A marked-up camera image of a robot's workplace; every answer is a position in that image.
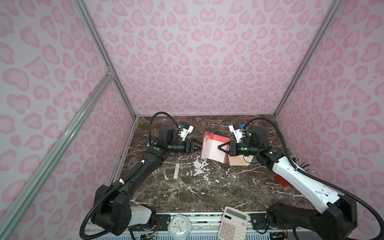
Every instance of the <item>white bracket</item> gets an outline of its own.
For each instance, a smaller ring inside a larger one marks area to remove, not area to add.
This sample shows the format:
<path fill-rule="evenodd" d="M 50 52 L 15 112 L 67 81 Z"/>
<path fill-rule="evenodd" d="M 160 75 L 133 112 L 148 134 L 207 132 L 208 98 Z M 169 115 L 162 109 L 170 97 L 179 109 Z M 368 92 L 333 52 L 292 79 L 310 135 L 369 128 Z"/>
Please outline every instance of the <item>white bracket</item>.
<path fill-rule="evenodd" d="M 190 126 L 190 125 L 180 125 L 179 126 L 181 128 L 180 132 L 179 132 L 179 136 L 182 138 L 183 142 L 185 141 L 185 138 L 187 137 L 187 135 L 189 133 L 191 133 L 193 131 L 193 126 Z"/>
<path fill-rule="evenodd" d="M 245 132 L 242 130 L 244 125 L 240 125 L 238 129 L 235 130 L 235 127 L 233 125 L 228 126 L 229 131 L 233 132 L 235 135 L 237 143 L 241 142 L 241 139 L 245 137 Z"/>

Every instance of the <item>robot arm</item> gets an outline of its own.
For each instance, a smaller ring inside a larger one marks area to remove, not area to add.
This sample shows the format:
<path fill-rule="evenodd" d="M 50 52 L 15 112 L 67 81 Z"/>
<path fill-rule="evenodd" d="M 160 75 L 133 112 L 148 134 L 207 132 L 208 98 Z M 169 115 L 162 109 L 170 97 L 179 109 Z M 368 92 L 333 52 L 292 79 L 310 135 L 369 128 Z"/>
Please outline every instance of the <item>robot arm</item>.
<path fill-rule="evenodd" d="M 188 125 L 188 133 L 192 132 L 193 127 Z M 138 162 L 124 177 L 112 183 L 110 186 L 100 186 L 95 194 L 94 205 L 101 198 L 105 198 L 107 192 L 114 189 L 105 200 L 103 200 L 93 212 L 90 212 L 91 222 L 104 228 L 105 233 L 111 232 L 120 235 L 124 230 L 136 224 L 148 224 L 148 228 L 154 226 L 154 209 L 147 207 L 130 207 L 133 194 L 141 186 L 144 180 L 169 157 L 171 152 L 190 153 L 200 150 L 201 147 L 195 146 L 199 141 L 185 139 L 186 134 L 182 135 L 182 141 L 175 140 L 176 130 L 173 126 L 166 125 L 159 131 L 159 137 L 154 139 L 152 144 L 146 149 Z M 88 236 L 84 233 L 84 228 L 80 228 L 82 239 L 93 239 L 100 235 Z"/>
<path fill-rule="evenodd" d="M 267 132 L 262 127 L 248 127 L 248 133 L 243 132 L 242 135 L 245 136 L 242 141 L 230 141 L 218 148 L 230 156 L 255 156 L 262 166 L 287 180 L 315 207 L 315 210 L 310 210 L 276 203 L 267 209 L 266 221 L 269 226 L 291 224 L 315 231 L 327 240 L 343 240 L 357 227 L 355 200 L 347 195 L 341 196 L 324 184 L 298 173 L 300 167 L 293 167 L 283 151 L 269 146 Z M 222 148 L 225 145 L 229 145 L 228 151 Z"/>

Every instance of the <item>white tube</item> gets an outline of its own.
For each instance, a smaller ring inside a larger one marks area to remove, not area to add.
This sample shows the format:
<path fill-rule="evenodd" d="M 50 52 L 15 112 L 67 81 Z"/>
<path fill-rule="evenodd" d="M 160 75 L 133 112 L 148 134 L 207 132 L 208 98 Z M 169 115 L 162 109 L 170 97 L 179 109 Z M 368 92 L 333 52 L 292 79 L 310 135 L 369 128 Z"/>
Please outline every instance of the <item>white tube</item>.
<path fill-rule="evenodd" d="M 173 179 L 177 179 L 179 175 L 180 163 L 176 163 L 175 172 L 173 173 Z"/>

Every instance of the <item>brown marble surface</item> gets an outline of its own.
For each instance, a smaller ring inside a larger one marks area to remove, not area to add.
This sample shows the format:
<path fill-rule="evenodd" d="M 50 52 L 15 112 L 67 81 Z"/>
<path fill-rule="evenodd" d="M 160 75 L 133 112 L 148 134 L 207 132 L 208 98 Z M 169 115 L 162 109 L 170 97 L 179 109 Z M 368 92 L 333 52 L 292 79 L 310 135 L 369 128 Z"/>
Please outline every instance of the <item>brown marble surface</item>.
<path fill-rule="evenodd" d="M 205 132 L 229 137 L 235 136 L 228 126 L 246 123 L 256 116 L 182 116 L 174 117 L 178 124 L 190 124 L 194 130 L 188 137 L 202 142 Z M 140 117 L 136 126 L 121 176 L 139 161 L 147 148 L 148 121 Z M 159 115 L 152 126 L 152 138 L 158 135 L 163 124 L 173 124 L 168 117 Z M 281 148 L 273 126 L 265 121 L 254 122 L 267 129 L 271 146 Z M 201 160 L 201 152 L 174 154 L 154 171 L 134 194 L 131 204 L 149 204 L 158 212 L 206 212 L 222 211 L 225 206 L 242 211 L 266 210 L 276 202 L 294 207 L 313 208 L 311 203 L 293 187 L 283 187 L 275 174 L 260 164 L 229 166 L 212 160 Z M 173 179 L 175 163 L 180 163 L 179 178 Z"/>

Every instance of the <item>pink leopard print wall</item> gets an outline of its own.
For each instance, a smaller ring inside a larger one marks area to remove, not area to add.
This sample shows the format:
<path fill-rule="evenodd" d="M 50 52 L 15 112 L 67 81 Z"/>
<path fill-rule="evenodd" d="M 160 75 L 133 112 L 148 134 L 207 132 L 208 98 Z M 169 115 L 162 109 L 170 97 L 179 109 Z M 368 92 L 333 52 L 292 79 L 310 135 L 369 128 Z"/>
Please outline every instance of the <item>pink leopard print wall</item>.
<path fill-rule="evenodd" d="M 110 83 L 10 239 L 80 239 L 80 224 L 97 188 L 107 184 L 130 124 Z"/>
<path fill-rule="evenodd" d="M 87 0 L 139 115 L 273 113 L 330 0 Z"/>
<path fill-rule="evenodd" d="M 0 2 L 0 218 L 105 72 L 71 0 Z"/>
<path fill-rule="evenodd" d="M 315 175 L 357 194 L 384 216 L 382 1 L 345 2 L 279 121 Z M 359 207 L 354 238 L 379 226 Z"/>

